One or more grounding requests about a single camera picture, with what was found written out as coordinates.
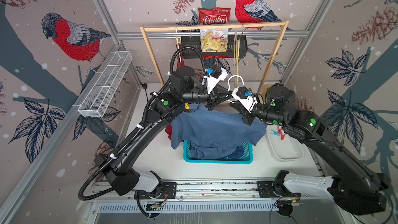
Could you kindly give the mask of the slate blue t-shirt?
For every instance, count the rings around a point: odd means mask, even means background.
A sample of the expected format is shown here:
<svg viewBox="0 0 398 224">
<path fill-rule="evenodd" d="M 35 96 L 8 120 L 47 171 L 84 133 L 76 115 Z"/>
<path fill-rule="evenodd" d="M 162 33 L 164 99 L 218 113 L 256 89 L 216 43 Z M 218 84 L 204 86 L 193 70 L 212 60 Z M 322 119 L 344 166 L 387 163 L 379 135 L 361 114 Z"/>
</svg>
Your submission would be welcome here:
<svg viewBox="0 0 398 224">
<path fill-rule="evenodd" d="M 266 135 L 266 124 L 259 120 L 247 125 L 240 114 L 209 111 L 202 104 L 189 107 L 171 123 L 171 146 L 177 149 L 188 140 L 192 159 L 238 159 L 244 153 L 245 142 L 255 146 Z"/>
</svg>

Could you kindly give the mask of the light blue clothespin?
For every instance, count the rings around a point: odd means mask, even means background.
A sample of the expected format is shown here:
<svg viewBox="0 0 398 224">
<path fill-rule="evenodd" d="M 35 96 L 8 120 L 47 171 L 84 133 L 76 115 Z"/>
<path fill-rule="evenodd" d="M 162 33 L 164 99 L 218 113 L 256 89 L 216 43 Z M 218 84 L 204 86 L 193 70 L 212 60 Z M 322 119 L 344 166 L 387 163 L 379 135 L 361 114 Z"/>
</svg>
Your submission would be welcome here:
<svg viewBox="0 0 398 224">
<path fill-rule="evenodd" d="M 271 130 L 271 135 L 280 136 L 280 133 L 278 131 Z"/>
</svg>

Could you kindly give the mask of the yellow plastic hanger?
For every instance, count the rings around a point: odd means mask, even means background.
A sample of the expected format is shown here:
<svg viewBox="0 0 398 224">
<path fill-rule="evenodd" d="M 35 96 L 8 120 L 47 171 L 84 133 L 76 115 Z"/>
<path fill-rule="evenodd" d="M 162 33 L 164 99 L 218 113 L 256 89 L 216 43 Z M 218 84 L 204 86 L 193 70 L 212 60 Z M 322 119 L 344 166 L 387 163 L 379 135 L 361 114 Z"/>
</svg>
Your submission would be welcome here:
<svg viewBox="0 0 398 224">
<path fill-rule="evenodd" d="M 238 32 L 234 33 L 234 75 L 239 75 L 240 38 Z"/>
</svg>

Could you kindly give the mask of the red clothespin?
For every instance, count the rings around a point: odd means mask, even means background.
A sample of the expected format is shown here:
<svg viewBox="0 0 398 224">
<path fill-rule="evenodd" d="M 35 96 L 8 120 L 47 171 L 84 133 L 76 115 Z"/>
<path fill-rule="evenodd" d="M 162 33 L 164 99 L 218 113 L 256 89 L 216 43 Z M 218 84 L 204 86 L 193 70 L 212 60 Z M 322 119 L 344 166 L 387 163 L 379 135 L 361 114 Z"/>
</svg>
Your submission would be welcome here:
<svg viewBox="0 0 398 224">
<path fill-rule="evenodd" d="M 277 133 L 280 136 L 280 139 L 283 141 L 285 139 L 286 134 L 283 132 L 282 127 L 278 126 L 277 127 Z"/>
</svg>

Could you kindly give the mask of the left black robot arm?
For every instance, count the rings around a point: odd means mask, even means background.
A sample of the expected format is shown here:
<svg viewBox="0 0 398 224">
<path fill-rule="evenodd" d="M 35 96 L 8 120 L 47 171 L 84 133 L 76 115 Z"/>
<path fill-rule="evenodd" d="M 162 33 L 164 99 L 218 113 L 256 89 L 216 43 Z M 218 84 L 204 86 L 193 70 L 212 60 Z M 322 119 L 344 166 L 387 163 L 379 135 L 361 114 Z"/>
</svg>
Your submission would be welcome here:
<svg viewBox="0 0 398 224">
<path fill-rule="evenodd" d="M 202 79 L 195 76 L 191 67 L 174 69 L 178 55 L 184 50 L 197 54 L 204 72 Z M 79 200 L 93 200 L 112 191 L 120 196 L 131 190 L 144 191 L 153 197 L 161 195 L 163 181 L 159 175 L 134 168 L 140 154 L 159 132 L 186 112 L 190 104 L 206 103 L 213 108 L 232 97 L 219 85 L 228 75 L 226 69 L 216 64 L 207 67 L 201 53 L 192 46 L 181 47 L 173 54 L 168 75 L 164 86 L 146 103 L 142 120 L 135 129 L 109 154 L 95 158 L 98 168 L 80 188 Z"/>
</svg>

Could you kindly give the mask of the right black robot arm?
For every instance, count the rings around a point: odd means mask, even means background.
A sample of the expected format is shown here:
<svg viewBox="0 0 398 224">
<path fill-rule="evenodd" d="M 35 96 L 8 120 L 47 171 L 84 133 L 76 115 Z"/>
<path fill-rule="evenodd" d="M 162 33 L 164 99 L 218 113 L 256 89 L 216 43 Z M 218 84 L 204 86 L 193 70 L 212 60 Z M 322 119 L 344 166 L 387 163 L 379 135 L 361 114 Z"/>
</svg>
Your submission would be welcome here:
<svg viewBox="0 0 398 224">
<path fill-rule="evenodd" d="M 255 100 L 254 93 L 246 87 L 235 88 L 231 96 L 235 102 L 230 106 L 242 114 L 244 123 L 250 125 L 258 118 L 277 125 L 285 134 L 314 151 L 337 173 L 312 177 L 281 170 L 273 181 L 278 196 L 309 194 L 331 200 L 358 216 L 387 210 L 388 178 L 361 164 L 319 116 L 296 109 L 294 91 L 274 84 L 267 90 L 264 103 Z"/>
</svg>

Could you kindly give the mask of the teal plastic basket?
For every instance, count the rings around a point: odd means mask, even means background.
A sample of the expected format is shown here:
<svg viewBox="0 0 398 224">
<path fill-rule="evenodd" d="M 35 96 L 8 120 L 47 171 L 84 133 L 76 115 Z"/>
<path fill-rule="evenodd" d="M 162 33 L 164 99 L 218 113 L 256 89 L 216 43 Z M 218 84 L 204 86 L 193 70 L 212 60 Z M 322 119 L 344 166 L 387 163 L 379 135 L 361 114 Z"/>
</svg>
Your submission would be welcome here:
<svg viewBox="0 0 398 224">
<path fill-rule="evenodd" d="M 186 162 L 189 162 L 189 163 L 251 164 L 254 159 L 252 145 L 245 142 L 242 145 L 242 147 L 243 147 L 244 153 L 238 159 L 225 158 L 225 159 L 221 159 L 221 160 L 220 159 L 219 160 L 198 160 L 198 159 L 191 158 L 191 151 L 190 151 L 191 144 L 188 140 L 186 140 L 186 141 L 184 141 L 184 145 L 183 145 L 183 158 Z"/>
</svg>

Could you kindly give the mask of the yellow chips bag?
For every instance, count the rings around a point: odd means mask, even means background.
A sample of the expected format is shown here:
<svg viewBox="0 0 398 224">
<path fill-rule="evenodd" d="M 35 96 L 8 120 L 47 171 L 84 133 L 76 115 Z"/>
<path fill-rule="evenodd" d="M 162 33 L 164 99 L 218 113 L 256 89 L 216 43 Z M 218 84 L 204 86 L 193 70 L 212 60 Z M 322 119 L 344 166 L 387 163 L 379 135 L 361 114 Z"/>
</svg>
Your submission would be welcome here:
<svg viewBox="0 0 398 224">
<path fill-rule="evenodd" d="M 229 29 L 200 30 L 202 52 L 227 52 Z"/>
</svg>

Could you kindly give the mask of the dark red t-shirt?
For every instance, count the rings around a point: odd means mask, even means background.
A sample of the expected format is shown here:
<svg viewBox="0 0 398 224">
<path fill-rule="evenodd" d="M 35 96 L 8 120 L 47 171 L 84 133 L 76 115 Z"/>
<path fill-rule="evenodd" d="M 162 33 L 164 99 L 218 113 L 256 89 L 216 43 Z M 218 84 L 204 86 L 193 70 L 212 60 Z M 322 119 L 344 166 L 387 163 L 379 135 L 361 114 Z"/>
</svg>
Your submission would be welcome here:
<svg viewBox="0 0 398 224">
<path fill-rule="evenodd" d="M 169 124 L 169 125 L 165 128 L 165 132 L 167 133 L 168 138 L 169 138 L 170 140 L 172 139 L 172 131 L 173 131 L 172 125 Z"/>
</svg>

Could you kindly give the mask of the white plastic tray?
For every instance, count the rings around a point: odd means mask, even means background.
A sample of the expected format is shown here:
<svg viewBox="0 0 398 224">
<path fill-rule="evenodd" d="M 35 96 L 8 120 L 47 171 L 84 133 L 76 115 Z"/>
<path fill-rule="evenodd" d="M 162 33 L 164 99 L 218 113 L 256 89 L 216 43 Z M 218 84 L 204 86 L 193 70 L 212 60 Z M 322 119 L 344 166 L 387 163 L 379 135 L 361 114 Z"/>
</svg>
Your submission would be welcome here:
<svg viewBox="0 0 398 224">
<path fill-rule="evenodd" d="M 304 150 L 298 140 L 286 134 L 282 141 L 280 136 L 271 135 L 271 130 L 277 131 L 277 125 L 267 127 L 266 141 L 271 155 L 277 161 L 295 161 L 304 157 Z"/>
</svg>

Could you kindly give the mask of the black ladle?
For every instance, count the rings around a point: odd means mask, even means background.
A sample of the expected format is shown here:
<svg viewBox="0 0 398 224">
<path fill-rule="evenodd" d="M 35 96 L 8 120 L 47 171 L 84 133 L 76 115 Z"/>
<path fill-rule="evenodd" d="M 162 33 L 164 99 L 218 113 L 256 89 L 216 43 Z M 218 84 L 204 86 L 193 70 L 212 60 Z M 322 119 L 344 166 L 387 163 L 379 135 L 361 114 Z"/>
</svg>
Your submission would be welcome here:
<svg viewBox="0 0 398 224">
<path fill-rule="evenodd" d="M 148 92 L 147 92 L 148 85 L 146 83 L 141 83 L 141 87 L 145 91 L 146 100 L 148 102 L 149 101 Z"/>
</svg>

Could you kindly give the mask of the red Chuba snack bag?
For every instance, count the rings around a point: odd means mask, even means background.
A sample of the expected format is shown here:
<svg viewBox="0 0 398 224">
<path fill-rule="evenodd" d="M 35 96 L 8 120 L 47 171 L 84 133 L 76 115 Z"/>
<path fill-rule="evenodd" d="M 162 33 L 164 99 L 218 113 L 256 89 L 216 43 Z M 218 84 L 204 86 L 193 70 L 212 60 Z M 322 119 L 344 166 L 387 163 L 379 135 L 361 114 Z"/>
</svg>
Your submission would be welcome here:
<svg viewBox="0 0 398 224">
<path fill-rule="evenodd" d="M 230 21 L 231 8 L 198 8 L 200 23 L 203 25 L 226 24 Z"/>
</svg>

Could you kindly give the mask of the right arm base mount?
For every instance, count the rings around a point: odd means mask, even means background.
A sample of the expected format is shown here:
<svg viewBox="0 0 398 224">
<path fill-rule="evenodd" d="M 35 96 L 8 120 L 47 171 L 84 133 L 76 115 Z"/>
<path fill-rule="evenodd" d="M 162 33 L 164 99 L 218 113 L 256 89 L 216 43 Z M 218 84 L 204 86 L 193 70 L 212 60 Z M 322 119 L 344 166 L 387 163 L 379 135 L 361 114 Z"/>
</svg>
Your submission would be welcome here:
<svg viewBox="0 0 398 224">
<path fill-rule="evenodd" d="M 274 184 L 273 181 L 257 181 L 257 191 L 260 198 L 301 197 L 300 193 L 292 193 L 283 184 Z"/>
</svg>

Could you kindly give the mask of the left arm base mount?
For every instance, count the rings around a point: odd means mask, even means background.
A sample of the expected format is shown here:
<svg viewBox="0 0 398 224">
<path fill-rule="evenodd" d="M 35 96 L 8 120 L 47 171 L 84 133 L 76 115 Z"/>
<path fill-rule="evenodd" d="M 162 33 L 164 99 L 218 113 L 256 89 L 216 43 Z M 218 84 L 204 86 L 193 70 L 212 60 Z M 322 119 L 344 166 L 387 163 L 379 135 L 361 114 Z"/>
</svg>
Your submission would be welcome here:
<svg viewBox="0 0 398 224">
<path fill-rule="evenodd" d="M 137 195 L 140 200 L 169 200 L 175 199 L 177 190 L 176 182 L 161 182 L 151 192 L 138 190 Z"/>
</svg>

